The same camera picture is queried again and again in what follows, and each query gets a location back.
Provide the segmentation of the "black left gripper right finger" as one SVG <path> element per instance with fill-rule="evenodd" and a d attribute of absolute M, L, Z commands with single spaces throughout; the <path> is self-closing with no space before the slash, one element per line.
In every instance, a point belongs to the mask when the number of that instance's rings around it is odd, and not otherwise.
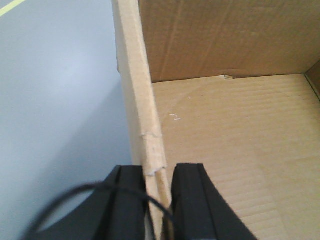
<path fill-rule="evenodd" d="M 166 224 L 164 240 L 255 240 L 211 181 L 202 163 L 178 163 L 171 182 L 177 227 Z"/>

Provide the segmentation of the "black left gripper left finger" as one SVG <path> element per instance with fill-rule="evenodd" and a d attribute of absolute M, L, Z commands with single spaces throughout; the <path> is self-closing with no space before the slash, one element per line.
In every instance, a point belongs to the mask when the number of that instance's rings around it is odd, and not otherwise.
<path fill-rule="evenodd" d="M 69 214 L 42 229 L 49 217 L 76 196 L 91 194 Z M 138 165 L 117 165 L 105 180 L 73 187 L 52 200 L 31 222 L 24 240 L 143 240 L 145 182 Z"/>

